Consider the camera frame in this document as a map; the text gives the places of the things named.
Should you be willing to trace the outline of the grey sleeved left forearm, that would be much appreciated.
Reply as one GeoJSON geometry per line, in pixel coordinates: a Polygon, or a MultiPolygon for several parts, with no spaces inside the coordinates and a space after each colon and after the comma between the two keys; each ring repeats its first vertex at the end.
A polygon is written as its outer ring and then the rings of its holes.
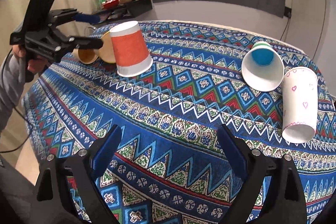
{"type": "Polygon", "coordinates": [[[1,131],[23,93],[25,85],[25,60],[10,54],[7,61],[1,66],[1,131]]]}

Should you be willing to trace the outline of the person's left hand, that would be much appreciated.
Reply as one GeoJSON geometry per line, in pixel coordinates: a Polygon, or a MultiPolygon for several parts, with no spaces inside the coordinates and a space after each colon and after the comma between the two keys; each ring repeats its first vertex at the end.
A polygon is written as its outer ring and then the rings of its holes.
{"type": "Polygon", "coordinates": [[[12,51],[16,57],[23,59],[24,65],[26,65],[27,70],[33,75],[41,73],[45,66],[48,64],[47,59],[42,56],[37,55],[34,59],[26,61],[26,50],[20,45],[13,45],[12,51]]]}

